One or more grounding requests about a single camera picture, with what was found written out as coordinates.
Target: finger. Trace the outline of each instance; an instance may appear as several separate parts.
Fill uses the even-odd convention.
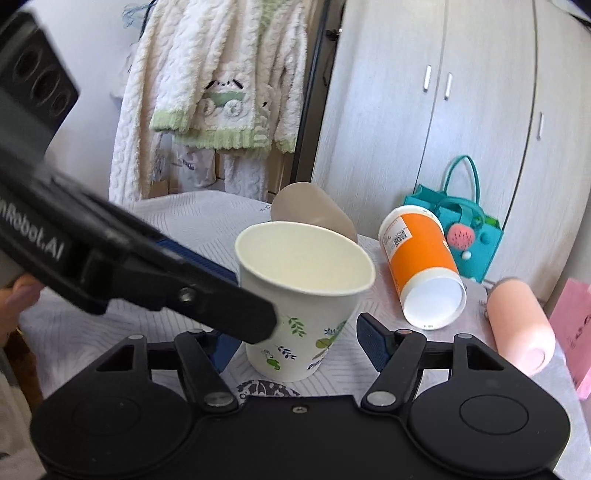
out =
[[[12,295],[4,302],[4,313],[7,316],[18,316],[23,310],[35,305],[41,295],[41,289],[38,285],[27,285],[18,289],[13,288],[12,292]]]
[[[35,287],[37,290],[41,291],[44,288],[44,285],[32,275],[25,274],[14,283],[14,286],[12,287],[13,293],[16,293],[21,287]]]

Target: teal bag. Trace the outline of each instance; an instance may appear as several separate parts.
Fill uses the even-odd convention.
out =
[[[475,202],[447,194],[453,170],[462,160],[468,160],[472,166],[476,187]],[[424,207],[437,216],[460,275],[481,283],[495,258],[503,230],[499,220],[486,215],[479,203],[478,172],[474,161],[468,155],[454,160],[442,191],[436,192],[419,184],[414,193],[404,199],[405,205]]]

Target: white wardrobe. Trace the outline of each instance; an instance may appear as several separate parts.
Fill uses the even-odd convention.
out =
[[[375,238],[462,154],[505,231],[487,280],[547,299],[591,187],[591,33],[547,0],[349,0],[312,181]]]

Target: robotic arm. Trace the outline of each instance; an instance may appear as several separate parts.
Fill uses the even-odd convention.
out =
[[[0,287],[28,271],[89,313],[125,299],[249,343],[268,338],[276,324],[269,302],[44,163],[78,92],[33,16],[2,8]]]

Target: human hand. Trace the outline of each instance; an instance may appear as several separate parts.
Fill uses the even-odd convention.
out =
[[[20,277],[12,288],[0,289],[0,345],[17,329],[21,312],[39,300],[44,286],[31,275]]]

